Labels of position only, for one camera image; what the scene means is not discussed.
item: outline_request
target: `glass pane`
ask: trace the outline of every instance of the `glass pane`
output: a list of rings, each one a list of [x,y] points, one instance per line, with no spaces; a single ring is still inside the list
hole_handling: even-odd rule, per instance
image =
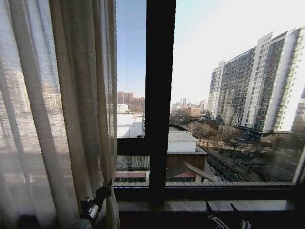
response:
[[[302,5],[177,0],[167,185],[294,181],[305,143]]]
[[[148,186],[149,156],[118,156],[115,186]]]
[[[146,1],[117,0],[118,137],[145,136]]]

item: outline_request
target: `white roof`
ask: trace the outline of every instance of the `white roof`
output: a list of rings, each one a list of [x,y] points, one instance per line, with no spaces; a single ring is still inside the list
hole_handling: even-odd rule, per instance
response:
[[[196,138],[191,136],[188,132],[169,131],[168,132],[169,142],[196,142]]]

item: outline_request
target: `gray roof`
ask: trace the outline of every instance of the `gray roof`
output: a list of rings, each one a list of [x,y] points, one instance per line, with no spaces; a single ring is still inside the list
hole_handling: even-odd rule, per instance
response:
[[[197,142],[196,138],[194,138],[188,132],[168,132],[168,141],[169,142]]]
[[[149,156],[118,156],[117,169],[149,168]]]

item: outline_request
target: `white curtain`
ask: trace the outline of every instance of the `white curtain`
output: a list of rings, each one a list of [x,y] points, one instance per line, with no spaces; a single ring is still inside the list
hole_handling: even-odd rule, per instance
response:
[[[114,179],[115,19],[115,0],[0,0],[0,228],[67,228]]]

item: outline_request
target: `rooftop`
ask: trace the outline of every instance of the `rooftop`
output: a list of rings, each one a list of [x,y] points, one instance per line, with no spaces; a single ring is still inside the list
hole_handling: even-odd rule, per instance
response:
[[[201,149],[199,146],[196,146],[195,152],[167,152],[167,155],[208,155],[207,152],[205,152],[203,149]]]
[[[169,142],[197,142],[190,133],[183,131],[169,131],[168,132],[168,141]]]

